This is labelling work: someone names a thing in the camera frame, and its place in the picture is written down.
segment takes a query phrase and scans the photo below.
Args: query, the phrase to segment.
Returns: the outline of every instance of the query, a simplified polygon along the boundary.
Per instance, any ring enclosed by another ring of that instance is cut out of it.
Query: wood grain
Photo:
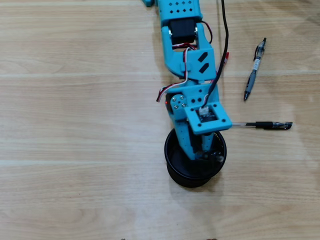
[[[200,5],[219,60],[221,3]],[[196,189],[175,184],[166,169],[172,124],[155,99],[176,79],[154,8],[2,0],[0,9],[1,240],[320,239],[318,0],[226,1],[225,109],[235,122],[294,126],[224,131],[226,164]]]

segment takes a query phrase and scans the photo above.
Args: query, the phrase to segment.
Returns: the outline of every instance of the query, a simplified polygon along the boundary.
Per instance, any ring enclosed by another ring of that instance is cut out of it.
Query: cylindrical base
[[[220,132],[214,133],[211,151],[206,158],[191,160],[179,145],[173,129],[166,138],[164,155],[171,178],[186,188],[196,188],[207,183],[223,167],[227,157],[227,146]]]

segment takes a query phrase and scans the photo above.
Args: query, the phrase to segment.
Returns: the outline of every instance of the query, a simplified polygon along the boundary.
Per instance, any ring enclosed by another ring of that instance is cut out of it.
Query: pen clip
[[[259,45],[256,46],[256,48],[255,48],[253,61],[256,60],[256,58],[257,58],[257,50],[258,50],[258,47],[259,47]]]

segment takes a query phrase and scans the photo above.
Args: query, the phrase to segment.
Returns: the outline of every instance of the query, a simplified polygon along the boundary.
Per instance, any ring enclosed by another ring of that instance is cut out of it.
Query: ballpoint pen
[[[289,130],[292,127],[292,122],[277,122],[277,121],[256,121],[256,122],[233,122],[233,127],[265,129],[265,130]]]
[[[252,88],[255,84],[255,80],[256,80],[256,76],[257,76],[257,72],[259,69],[259,65],[261,62],[261,58],[265,52],[266,49],[266,41],[267,39],[264,38],[262,42],[260,42],[260,44],[258,46],[256,46],[255,52],[254,52],[254,65],[253,65],[253,69],[252,72],[250,74],[250,77],[248,79],[248,82],[246,84],[246,88],[244,91],[244,97],[243,100],[246,101],[252,91]]]

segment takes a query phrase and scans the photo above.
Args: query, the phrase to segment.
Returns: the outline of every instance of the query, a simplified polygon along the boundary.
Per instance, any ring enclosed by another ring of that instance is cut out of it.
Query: pen tip
[[[250,95],[250,92],[245,91],[243,96],[243,101],[247,101],[249,95]]]

